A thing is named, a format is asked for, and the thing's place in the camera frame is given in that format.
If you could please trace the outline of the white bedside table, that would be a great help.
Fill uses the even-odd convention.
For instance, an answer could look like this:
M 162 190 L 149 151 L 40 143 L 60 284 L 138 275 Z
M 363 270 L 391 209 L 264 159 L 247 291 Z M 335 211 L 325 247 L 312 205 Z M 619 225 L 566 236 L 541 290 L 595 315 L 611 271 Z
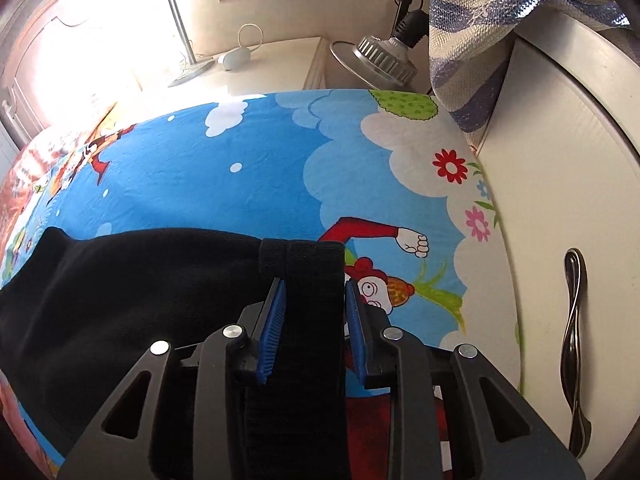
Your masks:
M 322 37 L 298 38 L 263 44 L 236 70 L 219 64 L 194 79 L 172 87 L 206 99 L 323 89 L 329 41 Z

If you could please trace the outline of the silver lamp head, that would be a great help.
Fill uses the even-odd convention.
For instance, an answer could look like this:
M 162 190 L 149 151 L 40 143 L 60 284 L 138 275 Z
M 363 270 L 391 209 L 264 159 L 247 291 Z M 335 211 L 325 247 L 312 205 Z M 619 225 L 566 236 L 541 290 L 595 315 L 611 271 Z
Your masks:
M 418 69 L 409 52 L 428 35 L 430 18 L 422 10 L 409 12 L 381 39 L 364 36 L 356 44 L 335 40 L 330 44 L 332 56 L 374 90 L 410 91 Z

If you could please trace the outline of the black pants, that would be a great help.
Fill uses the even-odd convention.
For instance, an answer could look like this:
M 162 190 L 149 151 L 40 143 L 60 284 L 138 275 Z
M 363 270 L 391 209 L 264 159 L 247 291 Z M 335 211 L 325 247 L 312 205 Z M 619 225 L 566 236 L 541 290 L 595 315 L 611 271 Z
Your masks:
M 41 444 L 67 455 L 154 342 L 197 344 L 284 281 L 272 375 L 250 397 L 257 479 L 346 479 L 344 247 L 160 229 L 46 229 L 1 291 L 1 368 Z

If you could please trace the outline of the blue cartoon bed sheet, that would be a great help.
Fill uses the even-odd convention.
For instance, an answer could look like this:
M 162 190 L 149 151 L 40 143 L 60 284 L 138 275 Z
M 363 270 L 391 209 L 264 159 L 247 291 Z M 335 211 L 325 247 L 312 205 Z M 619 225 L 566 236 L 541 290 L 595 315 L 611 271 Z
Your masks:
M 521 378 L 515 292 L 472 148 L 431 96 L 311 90 L 114 108 L 51 128 L 1 181 L 1 278 L 46 229 L 160 228 L 330 240 L 370 304 L 427 344 L 476 344 Z

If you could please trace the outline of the blue striped woven cloth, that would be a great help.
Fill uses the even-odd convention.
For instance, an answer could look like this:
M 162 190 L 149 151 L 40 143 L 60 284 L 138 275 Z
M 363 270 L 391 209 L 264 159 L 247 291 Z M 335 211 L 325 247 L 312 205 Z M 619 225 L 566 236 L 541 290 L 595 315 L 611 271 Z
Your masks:
M 539 8 L 586 25 L 639 58 L 639 37 L 615 0 L 430 0 L 430 79 L 466 142 L 480 142 L 498 100 L 514 28 Z

